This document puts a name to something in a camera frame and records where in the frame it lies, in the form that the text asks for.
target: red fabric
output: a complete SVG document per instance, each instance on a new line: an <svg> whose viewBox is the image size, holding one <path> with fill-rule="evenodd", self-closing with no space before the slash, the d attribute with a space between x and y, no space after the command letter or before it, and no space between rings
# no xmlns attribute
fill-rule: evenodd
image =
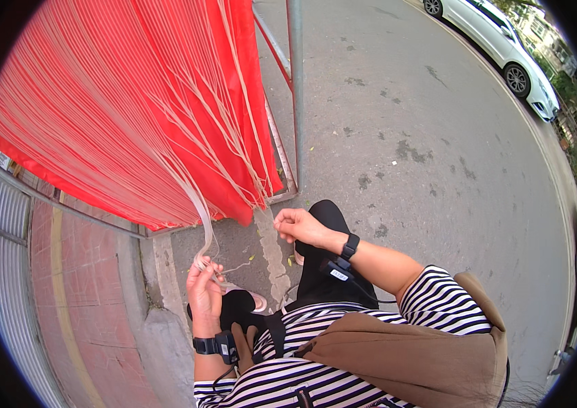
<svg viewBox="0 0 577 408"><path fill-rule="evenodd" d="M211 63L218 69L205 69ZM207 106L186 78L195 79ZM214 83L225 89L216 90L218 99L209 90ZM227 106L219 108L217 100ZM181 102L191 107L194 121ZM225 0L223 10L217 1L48 0L0 76L0 150L68 194L154 231L199 220L184 190L161 165L165 159L155 156L156 143L171 146L212 217L242 224L252 218L251 207L173 123L177 119L198 138L202 131L247 200L264 207L244 160L222 135L221 129L231 133L226 115L263 181L260 190L272 195L282 185L264 107L251 0Z"/></svg>

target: black and white striped shirt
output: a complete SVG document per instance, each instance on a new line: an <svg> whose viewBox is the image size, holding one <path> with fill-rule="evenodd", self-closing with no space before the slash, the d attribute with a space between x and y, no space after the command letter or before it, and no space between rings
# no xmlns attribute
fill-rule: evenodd
<svg viewBox="0 0 577 408"><path fill-rule="evenodd" d="M370 310L349 302L320 303L284 314L286 340L283 358L275 357L270 333L265 331L254 346L262 363L239 379L222 379L213 391L213 381L196 381L194 395L199 408L302 406L298 393L318 407L414 407L390 396L347 371L327 367L293 354L345 313L359 312L393 324L417 324L459 336L488 333L491 325L470 295L447 273L427 266L407 289L399 313Z"/></svg>

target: white label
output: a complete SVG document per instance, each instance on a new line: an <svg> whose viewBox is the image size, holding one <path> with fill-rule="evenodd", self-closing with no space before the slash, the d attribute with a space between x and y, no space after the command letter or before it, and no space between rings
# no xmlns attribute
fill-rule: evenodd
<svg viewBox="0 0 577 408"><path fill-rule="evenodd" d="M337 277L338 279L340 279L341 281L346 281L347 280L347 275L344 275L340 272L338 272L336 269L332 270L330 272L334 277Z"/></svg>

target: red brick pavement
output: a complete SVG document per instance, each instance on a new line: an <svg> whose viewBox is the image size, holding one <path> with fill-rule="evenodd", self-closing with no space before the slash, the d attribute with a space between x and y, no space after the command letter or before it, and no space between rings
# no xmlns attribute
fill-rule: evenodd
<svg viewBox="0 0 577 408"><path fill-rule="evenodd" d="M53 188L40 182L40 191ZM66 196L64 203L95 217L104 211ZM51 277L52 207L36 201L32 215L31 269L39 325L63 391L78 407L92 407L72 363L56 312ZM80 355L107 408L160 407L143 371L122 298L115 233L70 214L62 216L64 291Z"/></svg>

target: white car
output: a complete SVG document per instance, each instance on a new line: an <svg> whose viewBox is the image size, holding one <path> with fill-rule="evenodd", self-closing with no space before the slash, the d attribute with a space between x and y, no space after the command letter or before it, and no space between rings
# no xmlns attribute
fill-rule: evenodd
<svg viewBox="0 0 577 408"><path fill-rule="evenodd" d="M476 41L503 70L508 89L525 98L545 121L559 110L554 88L524 49L520 37L503 12L484 0L423 0L424 10L449 20Z"/></svg>

